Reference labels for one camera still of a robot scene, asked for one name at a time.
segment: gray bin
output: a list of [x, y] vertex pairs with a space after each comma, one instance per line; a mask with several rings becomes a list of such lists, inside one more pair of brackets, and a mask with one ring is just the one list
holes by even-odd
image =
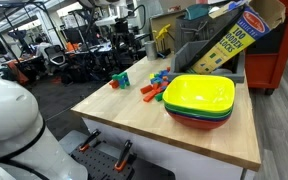
[[[196, 41], [186, 43], [176, 54], [171, 61], [171, 70], [168, 73], [168, 79], [173, 80], [176, 76], [188, 74], [181, 72], [180, 69], [187, 64], [195, 54], [207, 43], [208, 41]], [[225, 76], [230, 78], [235, 83], [244, 83], [244, 65], [245, 65], [245, 54], [240, 52], [235, 57], [233, 57], [232, 69], [230, 69], [232, 74], [216, 74], [217, 76]]]

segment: red toy block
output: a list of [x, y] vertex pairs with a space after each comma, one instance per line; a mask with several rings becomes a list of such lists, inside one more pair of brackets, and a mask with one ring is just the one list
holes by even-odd
[[147, 86], [141, 88], [141, 92], [142, 92], [142, 94], [146, 94], [146, 93], [152, 91], [152, 89], [153, 89], [153, 87], [151, 85], [147, 85]]
[[151, 91], [150, 92], [150, 94], [148, 94], [144, 99], [143, 99], [143, 101], [145, 101], [145, 102], [150, 102], [154, 97], [155, 97], [155, 95], [156, 94], [158, 94], [158, 92], [156, 92], [156, 91]]
[[113, 80], [109, 83], [109, 85], [111, 85], [113, 89], [116, 89], [116, 88], [118, 88], [119, 83], [117, 80]]
[[161, 86], [168, 86], [168, 84], [169, 84], [169, 82], [163, 81], [162, 84], [161, 84]]
[[154, 90], [157, 90], [158, 87], [159, 87], [159, 84], [158, 84], [158, 83], [154, 83], [154, 84], [153, 84], [153, 89], [154, 89]]

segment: cardboard box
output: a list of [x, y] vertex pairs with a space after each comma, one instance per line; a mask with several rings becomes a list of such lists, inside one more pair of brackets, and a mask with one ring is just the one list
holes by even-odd
[[280, 1], [252, 0], [229, 32], [187, 72], [210, 74], [284, 20], [285, 6]]

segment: chair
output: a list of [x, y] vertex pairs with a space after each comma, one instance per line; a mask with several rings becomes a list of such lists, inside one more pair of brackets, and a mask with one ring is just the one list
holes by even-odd
[[45, 48], [45, 53], [47, 54], [50, 65], [58, 67], [60, 70], [64, 70], [68, 66], [66, 62], [65, 53], [60, 45], [54, 45]]

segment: wooden table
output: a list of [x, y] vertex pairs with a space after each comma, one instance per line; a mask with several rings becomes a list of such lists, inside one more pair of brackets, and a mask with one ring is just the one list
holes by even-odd
[[150, 83], [149, 74], [166, 69], [170, 59], [142, 59], [126, 70], [130, 87], [106, 84], [72, 110], [90, 131], [100, 128], [113, 143], [133, 139], [138, 145], [134, 151], [175, 169], [177, 179], [239, 179], [245, 170], [245, 179], [254, 177], [261, 161], [247, 84], [236, 85], [234, 110], [226, 124], [211, 131], [186, 127], [167, 114], [162, 102], [145, 103], [140, 93]]

